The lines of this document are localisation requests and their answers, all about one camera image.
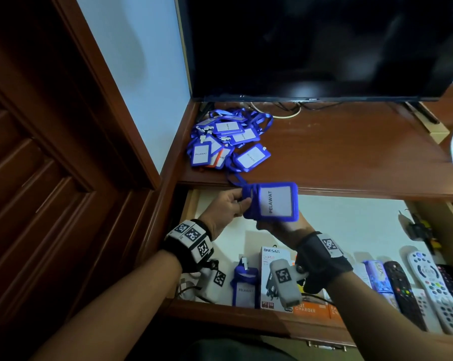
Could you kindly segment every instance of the hand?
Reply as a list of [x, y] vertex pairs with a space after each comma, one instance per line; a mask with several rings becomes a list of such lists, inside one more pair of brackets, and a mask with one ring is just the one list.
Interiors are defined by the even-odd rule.
[[299, 213], [299, 218], [296, 222], [257, 221], [257, 229], [268, 230], [272, 236], [295, 251], [301, 240], [315, 231], [302, 213]]
[[251, 198], [238, 201], [241, 199], [241, 191], [242, 189], [238, 188], [220, 192], [204, 213], [199, 216], [198, 219], [205, 223], [211, 231], [212, 241], [221, 234], [233, 218], [241, 217], [250, 207]]

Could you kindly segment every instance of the open drawer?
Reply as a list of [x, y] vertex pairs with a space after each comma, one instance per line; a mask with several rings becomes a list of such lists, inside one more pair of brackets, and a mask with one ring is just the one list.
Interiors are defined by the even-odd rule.
[[[217, 191], [189, 190], [181, 220], [197, 218], [216, 196], [216, 193]], [[407, 254], [414, 250], [427, 251], [427, 249], [423, 242], [411, 241], [405, 235], [398, 221], [398, 212], [404, 212], [406, 216], [410, 215], [409, 210], [416, 212], [430, 222], [443, 247], [443, 259], [447, 264], [453, 266], [453, 206], [450, 203], [302, 195], [299, 198], [299, 206], [300, 211], [315, 228], [325, 230], [337, 239], [350, 260], [355, 262], [366, 259], [378, 259], [383, 262], [395, 260], [401, 263], [406, 273], [410, 271], [405, 260]], [[359, 220], [352, 220], [357, 217], [359, 220], [365, 218], [364, 222], [358, 224]], [[217, 247], [215, 248], [215, 258], [218, 258], [221, 263], [229, 261], [234, 267], [238, 262], [238, 255], [243, 254], [248, 257], [249, 263], [253, 262], [251, 266], [256, 267], [259, 258], [257, 256], [258, 261], [255, 263], [252, 251], [256, 250], [258, 254], [262, 245], [278, 244], [279, 247], [281, 246], [269, 233], [256, 231], [253, 221], [236, 218], [230, 226], [215, 241], [215, 247]], [[362, 235], [351, 232], [352, 228], [358, 226], [364, 228]], [[408, 273], [408, 277], [414, 284], [413, 275]], [[232, 290], [230, 290], [230, 294], [227, 293], [226, 297], [222, 298], [220, 304], [168, 299], [165, 301], [163, 310], [165, 315], [170, 317], [221, 324], [247, 332], [355, 346], [341, 321], [222, 305], [221, 303], [227, 304], [228, 299], [231, 299], [231, 292]], [[429, 333], [429, 336], [434, 341], [453, 348], [452, 335]]]

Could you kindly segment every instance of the wooden door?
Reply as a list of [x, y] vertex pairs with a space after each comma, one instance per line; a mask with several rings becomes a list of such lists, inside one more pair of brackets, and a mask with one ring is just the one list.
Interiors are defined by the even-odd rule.
[[50, 0], [0, 0], [1, 359], [133, 268], [159, 175], [118, 125]]

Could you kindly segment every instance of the pile of lanyards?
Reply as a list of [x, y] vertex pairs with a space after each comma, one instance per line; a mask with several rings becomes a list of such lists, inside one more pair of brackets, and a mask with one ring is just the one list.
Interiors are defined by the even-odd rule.
[[[271, 156], [266, 147], [257, 143], [242, 153], [235, 149], [258, 142], [273, 123], [270, 114], [248, 111], [245, 108], [212, 110], [208, 118], [195, 124], [187, 147], [192, 166], [221, 170], [226, 168], [228, 180], [236, 186], [247, 182], [239, 175], [248, 172]], [[230, 180], [233, 173], [238, 182]]]

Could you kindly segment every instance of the television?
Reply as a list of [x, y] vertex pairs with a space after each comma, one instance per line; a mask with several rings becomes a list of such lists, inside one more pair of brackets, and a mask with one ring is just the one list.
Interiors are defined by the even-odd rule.
[[195, 101], [438, 99], [453, 0], [176, 0]]

